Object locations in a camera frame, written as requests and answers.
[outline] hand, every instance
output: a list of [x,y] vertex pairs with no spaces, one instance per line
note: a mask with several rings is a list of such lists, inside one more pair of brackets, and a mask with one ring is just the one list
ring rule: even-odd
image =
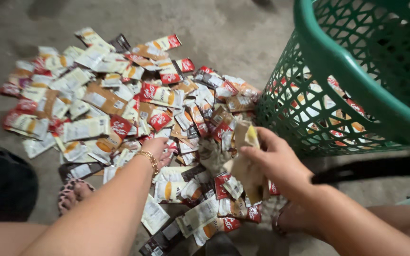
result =
[[158,137],[150,140],[146,140],[142,145],[142,150],[148,151],[153,154],[154,159],[158,162],[158,170],[168,165],[171,161],[171,152],[164,153],[164,149],[168,148],[166,142],[168,138]]
[[296,193],[311,186],[312,172],[304,166],[289,144],[272,131],[256,127],[262,148],[241,147],[240,152],[259,165],[281,194],[292,200]]

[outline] green plastic basket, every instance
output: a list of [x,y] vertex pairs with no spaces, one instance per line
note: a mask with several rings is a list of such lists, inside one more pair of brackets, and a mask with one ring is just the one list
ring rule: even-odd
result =
[[[259,125],[300,157],[410,145],[408,5],[296,0],[295,30],[257,106]],[[352,101],[333,89],[336,83]]]

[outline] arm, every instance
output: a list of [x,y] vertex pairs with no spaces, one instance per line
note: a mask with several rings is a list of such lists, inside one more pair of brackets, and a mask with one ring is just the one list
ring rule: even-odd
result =
[[257,131],[267,150],[243,147],[241,152],[261,166],[282,195],[311,213],[327,242],[339,254],[410,255],[410,237],[333,187],[312,185],[312,172],[285,140],[265,128]]
[[[146,141],[159,168],[170,153],[162,154],[166,138]],[[142,218],[153,168],[137,155],[92,196],[61,217],[21,254],[28,255],[127,255]]]

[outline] bracelet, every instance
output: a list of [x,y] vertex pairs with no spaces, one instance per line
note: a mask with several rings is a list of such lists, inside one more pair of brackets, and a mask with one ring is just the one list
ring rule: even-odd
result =
[[143,155],[146,158],[148,158],[148,160],[151,162],[151,166],[153,167],[154,173],[153,173],[153,178],[159,174],[159,170],[158,170],[158,162],[156,161],[156,159],[154,159],[154,155],[151,154],[151,152],[149,151],[145,151],[145,150],[140,150],[139,152],[137,152],[134,156],[136,155]]

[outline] concrete floor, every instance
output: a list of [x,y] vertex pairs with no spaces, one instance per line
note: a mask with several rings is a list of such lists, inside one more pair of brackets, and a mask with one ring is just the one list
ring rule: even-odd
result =
[[[169,51],[173,59],[190,57],[197,67],[214,67],[263,88],[293,31],[292,8],[293,0],[0,0],[0,85],[14,62],[35,56],[38,45],[61,51],[69,45],[83,47],[73,33],[91,26],[106,40],[123,33],[131,44],[176,33],[183,46]],[[15,103],[14,98],[0,96],[0,121]],[[27,159],[21,139],[3,131],[1,124],[0,146]],[[309,160],[307,165],[319,171],[354,159],[380,156],[323,158]],[[59,154],[51,149],[28,161],[35,167],[40,183],[30,222],[52,224],[58,215],[56,194],[61,186]],[[88,180],[96,186],[102,182],[101,177]],[[344,183],[340,189],[363,206],[393,204],[410,195],[410,178]],[[230,234],[242,255],[255,255],[259,249],[260,254],[336,255],[332,247],[318,240],[303,235],[281,239],[272,233],[270,218],[281,202],[280,198],[271,198],[264,205],[262,224],[244,224]],[[169,213],[178,209],[168,207]],[[148,237],[140,225],[131,255],[139,254],[138,249]],[[191,237],[172,254],[191,254],[196,249]]]

